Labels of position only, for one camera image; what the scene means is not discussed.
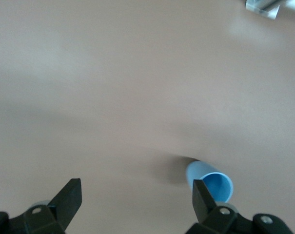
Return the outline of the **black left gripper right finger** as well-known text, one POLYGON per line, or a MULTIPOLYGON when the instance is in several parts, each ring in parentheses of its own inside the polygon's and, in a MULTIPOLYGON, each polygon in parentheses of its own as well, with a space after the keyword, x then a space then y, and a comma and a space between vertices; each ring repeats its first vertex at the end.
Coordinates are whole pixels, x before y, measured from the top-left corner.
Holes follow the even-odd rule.
POLYGON ((256 214, 252 220, 225 205, 217 205, 203 180, 193 181, 192 204, 197 217, 185 234, 294 234, 272 214, 256 214))

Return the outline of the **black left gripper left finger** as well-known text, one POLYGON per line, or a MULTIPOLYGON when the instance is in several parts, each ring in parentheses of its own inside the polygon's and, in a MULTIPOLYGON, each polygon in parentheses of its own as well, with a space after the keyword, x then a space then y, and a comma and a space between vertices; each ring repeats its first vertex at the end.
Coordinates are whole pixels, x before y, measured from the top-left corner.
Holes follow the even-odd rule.
POLYGON ((14 218, 0 212, 0 234, 66 234, 81 204, 81 179, 72 178, 47 204, 32 206, 14 218))

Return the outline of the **silver metal bracket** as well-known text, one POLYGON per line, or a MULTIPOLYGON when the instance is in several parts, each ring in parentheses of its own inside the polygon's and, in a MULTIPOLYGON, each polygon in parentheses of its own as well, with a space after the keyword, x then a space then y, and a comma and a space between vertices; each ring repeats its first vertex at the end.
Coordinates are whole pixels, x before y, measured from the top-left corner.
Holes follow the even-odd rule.
POLYGON ((271 20, 277 18, 281 7, 295 11, 295 0, 246 0, 245 8, 271 20))

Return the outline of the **blue plastic cup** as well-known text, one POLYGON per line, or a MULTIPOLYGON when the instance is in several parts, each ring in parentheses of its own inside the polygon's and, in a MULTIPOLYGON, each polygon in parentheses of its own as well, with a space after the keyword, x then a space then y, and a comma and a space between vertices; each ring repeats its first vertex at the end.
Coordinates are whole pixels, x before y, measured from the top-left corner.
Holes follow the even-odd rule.
POLYGON ((193 190, 194 180, 202 180, 213 199, 217 202, 228 202, 233 195, 232 180, 214 166, 200 160, 193 161, 186 166, 186 180, 193 190))

